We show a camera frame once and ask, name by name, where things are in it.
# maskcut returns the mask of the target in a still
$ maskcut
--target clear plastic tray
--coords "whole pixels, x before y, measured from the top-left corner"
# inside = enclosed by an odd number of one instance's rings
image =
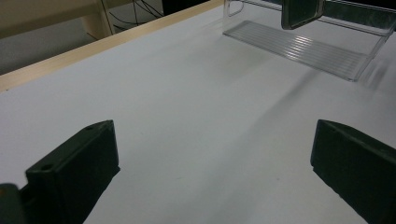
[[[324,15],[281,28],[281,0],[225,0],[224,34],[349,81],[357,81],[396,27],[396,11],[326,1]]]

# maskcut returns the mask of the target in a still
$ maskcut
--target hole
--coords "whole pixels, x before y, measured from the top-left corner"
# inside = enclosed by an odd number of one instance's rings
[[[42,171],[48,171],[48,170],[50,170],[52,168],[52,166],[53,166],[52,164],[43,165],[41,167],[41,170]]]
[[[231,17],[235,14],[238,14],[239,12],[242,11],[244,8],[244,3],[240,1],[232,1],[230,2],[229,8],[228,8],[228,16]]]

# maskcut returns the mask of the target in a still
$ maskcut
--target wooden edge trim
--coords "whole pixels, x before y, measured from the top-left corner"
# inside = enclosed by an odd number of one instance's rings
[[[223,0],[210,0],[198,6],[187,8],[120,34],[95,41],[81,48],[73,49],[39,63],[34,63],[13,72],[6,73],[0,76],[0,92],[10,90],[29,81],[51,74],[70,64],[79,62],[107,49],[114,48],[142,35],[150,34],[179,21],[184,21],[212,8],[219,7],[222,4]]]

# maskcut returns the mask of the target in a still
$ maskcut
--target white table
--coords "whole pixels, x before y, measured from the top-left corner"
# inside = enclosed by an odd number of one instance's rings
[[[396,36],[350,83],[223,36],[221,15],[1,92],[1,182],[114,119],[121,171],[85,223],[365,223],[309,159],[318,119],[396,147]]]

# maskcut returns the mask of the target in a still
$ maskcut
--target black object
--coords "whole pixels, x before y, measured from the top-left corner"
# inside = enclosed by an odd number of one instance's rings
[[[0,185],[0,223],[83,223],[119,170],[113,121],[88,126],[30,167],[21,191]]]
[[[294,30],[319,19],[324,12],[325,0],[283,0],[282,28]]]
[[[207,1],[209,0],[163,0],[163,15],[167,16]]]
[[[319,120],[311,164],[368,223],[396,223],[394,148],[344,124]]]

